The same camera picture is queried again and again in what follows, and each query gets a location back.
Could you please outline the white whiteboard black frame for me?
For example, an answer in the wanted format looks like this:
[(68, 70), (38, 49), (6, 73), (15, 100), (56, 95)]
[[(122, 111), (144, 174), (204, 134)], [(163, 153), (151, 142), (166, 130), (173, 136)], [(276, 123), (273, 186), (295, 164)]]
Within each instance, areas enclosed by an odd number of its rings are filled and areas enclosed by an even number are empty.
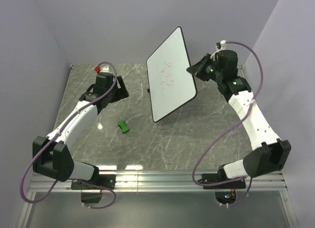
[(183, 30), (178, 26), (146, 60), (152, 120), (162, 120), (197, 96)]

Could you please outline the green whiteboard eraser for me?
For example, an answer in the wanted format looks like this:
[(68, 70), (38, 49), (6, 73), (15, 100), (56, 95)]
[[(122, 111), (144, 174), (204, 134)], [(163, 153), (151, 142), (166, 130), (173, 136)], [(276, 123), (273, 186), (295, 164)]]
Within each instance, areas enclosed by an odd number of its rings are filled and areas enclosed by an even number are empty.
[(127, 126), (125, 120), (118, 121), (118, 127), (122, 130), (122, 133), (126, 133), (130, 130), (130, 128)]

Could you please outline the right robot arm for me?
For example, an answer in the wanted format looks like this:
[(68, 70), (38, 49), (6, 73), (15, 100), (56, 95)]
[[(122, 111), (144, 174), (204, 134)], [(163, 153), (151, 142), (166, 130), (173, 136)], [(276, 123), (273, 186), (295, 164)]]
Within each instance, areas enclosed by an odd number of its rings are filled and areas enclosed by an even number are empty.
[(202, 178), (193, 182), (204, 188), (227, 189), (245, 179), (281, 171), (291, 151), (288, 140), (272, 130), (255, 100), (247, 80), (238, 75), (238, 56), (235, 51), (221, 50), (206, 54), (201, 61), (187, 68), (187, 72), (202, 81), (213, 80), (219, 92), (240, 118), (251, 142), (252, 151), (243, 159), (221, 165), (214, 180)]

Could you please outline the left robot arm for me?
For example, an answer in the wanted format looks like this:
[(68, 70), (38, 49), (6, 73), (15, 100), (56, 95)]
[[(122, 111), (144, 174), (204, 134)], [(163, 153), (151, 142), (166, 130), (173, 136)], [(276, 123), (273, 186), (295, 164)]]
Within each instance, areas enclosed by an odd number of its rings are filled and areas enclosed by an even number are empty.
[(129, 93), (121, 76), (99, 73), (67, 118), (46, 137), (38, 136), (32, 143), (35, 173), (60, 182), (82, 180), (89, 190), (98, 187), (99, 168), (74, 161), (70, 149), (83, 129), (94, 121), (108, 104), (127, 98)]

